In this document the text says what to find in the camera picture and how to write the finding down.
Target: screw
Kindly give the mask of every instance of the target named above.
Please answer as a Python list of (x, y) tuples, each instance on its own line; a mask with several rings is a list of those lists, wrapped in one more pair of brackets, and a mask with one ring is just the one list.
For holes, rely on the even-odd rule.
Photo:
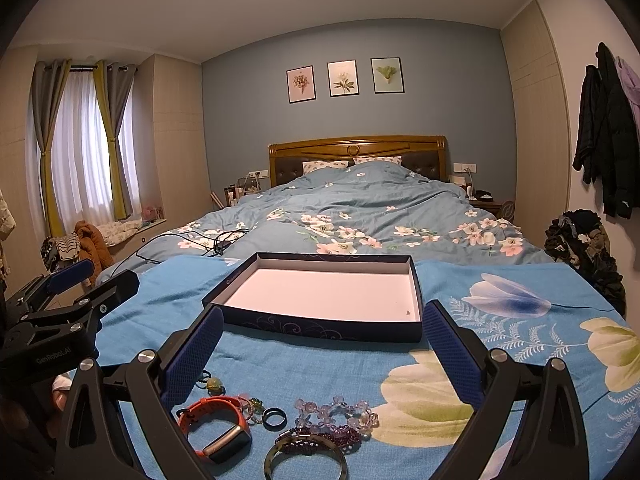
[(558, 359), (557, 357), (554, 357), (553, 359), (551, 359), (551, 366), (556, 370), (558, 370), (559, 372), (564, 370), (564, 368), (566, 367), (566, 365), (564, 364), (564, 361), (562, 361), (562, 359)]
[(80, 369), (83, 371), (91, 370), (91, 368), (93, 367), (94, 367), (93, 359), (82, 359), (82, 361), (80, 361)]
[(499, 363), (503, 363), (507, 360), (507, 352), (500, 350), (499, 348), (494, 348), (491, 350), (491, 359), (498, 361)]
[(155, 357), (156, 353), (153, 350), (143, 350), (138, 354), (138, 361), (148, 363), (149, 361), (153, 361)]

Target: framed picture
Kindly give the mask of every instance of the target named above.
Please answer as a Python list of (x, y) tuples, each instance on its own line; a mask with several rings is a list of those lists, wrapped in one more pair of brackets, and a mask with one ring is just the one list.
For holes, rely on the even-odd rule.
[(355, 60), (327, 63), (329, 69), (329, 94), (331, 97), (358, 95), (358, 72)]
[(399, 57), (379, 57), (371, 59), (373, 89), (376, 94), (404, 92), (402, 64)]
[(289, 103), (311, 101), (316, 98), (316, 83), (312, 66), (287, 70), (287, 84), (289, 85)]

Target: wooden headboard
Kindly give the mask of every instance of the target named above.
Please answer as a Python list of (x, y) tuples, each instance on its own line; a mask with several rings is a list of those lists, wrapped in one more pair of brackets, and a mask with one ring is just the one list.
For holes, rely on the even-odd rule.
[(302, 176), (310, 160), (347, 160), (354, 156), (402, 156), (402, 165), (434, 180), (446, 180), (444, 136), (358, 136), (301, 140), (269, 146), (271, 185)]

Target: bed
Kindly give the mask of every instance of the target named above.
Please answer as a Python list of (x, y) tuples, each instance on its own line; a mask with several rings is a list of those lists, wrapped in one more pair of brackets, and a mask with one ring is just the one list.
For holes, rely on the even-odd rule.
[[(202, 298), (255, 251), (411, 254), (422, 300), (440, 300), (488, 348), (503, 348), (518, 362), (544, 364), (552, 356), (567, 362), (586, 425), (590, 479), (609, 480), (640, 426), (640, 340), (576, 272), (550, 262), (517, 226), (441, 182), (444, 146), (442, 137), (404, 136), (271, 146), (274, 187), (154, 240), (140, 251), (150, 261), (122, 264), (140, 273), (140, 290), (103, 319), (96, 339), (100, 364), (127, 362), (188, 327), (202, 310)], [(396, 155), (402, 165), (374, 161), (300, 175), (305, 159)], [(236, 231), (228, 235), (233, 243), (223, 256), (209, 257), (212, 240), (223, 231)], [(248, 392), (283, 408), (290, 425), (298, 398), (365, 399), (379, 414), (380, 427), (347, 457), (353, 480), (428, 478), (470, 416), (424, 343), (309, 340), (285, 328), (267, 333), (226, 326), (207, 370), (228, 393)], [(194, 388), (186, 405), (201, 396)], [(498, 473), (522, 408), (513, 405), (482, 480)], [(124, 415), (147, 474), (162, 478), (126, 404)], [(201, 447), (222, 431), (203, 424), (189, 439)], [(210, 465), (213, 476), (261, 478), (274, 435), (260, 427), (252, 435), (247, 455)], [(275, 476), (306, 478), (315, 468), (326, 472), (322, 478), (337, 478), (332, 467), (326, 457), (304, 457), (284, 461)]]
[[(528, 264), (551, 259), (509, 221), (471, 204), (446, 179), (443, 136), (371, 136), (306, 140), (269, 147), (271, 189), (238, 206), (209, 213), (152, 240), (137, 255), (105, 270), (143, 272), (178, 254), (213, 256), (223, 232), (228, 261), (257, 251), (407, 253), (415, 260), (456, 264)], [(400, 156), (402, 164), (358, 156)], [(348, 160), (345, 169), (303, 174), (312, 160)]]

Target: purple garment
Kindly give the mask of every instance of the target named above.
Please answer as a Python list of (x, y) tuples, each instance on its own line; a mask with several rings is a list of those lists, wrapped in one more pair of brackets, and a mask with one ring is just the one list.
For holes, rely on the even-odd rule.
[(620, 56), (616, 58), (616, 71), (622, 83), (622, 89), (631, 105), (636, 123), (636, 132), (640, 141), (640, 76), (634, 72), (628, 63)]

